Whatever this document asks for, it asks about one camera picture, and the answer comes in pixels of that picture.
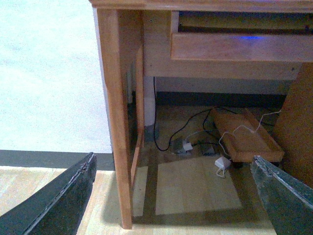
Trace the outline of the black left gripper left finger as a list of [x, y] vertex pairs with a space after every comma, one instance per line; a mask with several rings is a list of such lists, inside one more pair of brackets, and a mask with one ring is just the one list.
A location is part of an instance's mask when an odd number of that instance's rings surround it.
[[90, 152], [0, 217], [2, 235], [74, 235], [91, 196], [97, 157]]

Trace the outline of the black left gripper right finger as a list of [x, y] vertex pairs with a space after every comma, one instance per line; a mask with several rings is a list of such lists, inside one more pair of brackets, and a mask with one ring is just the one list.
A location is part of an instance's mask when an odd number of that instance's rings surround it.
[[313, 189], [261, 156], [254, 156], [251, 173], [259, 197], [278, 235], [313, 233]]

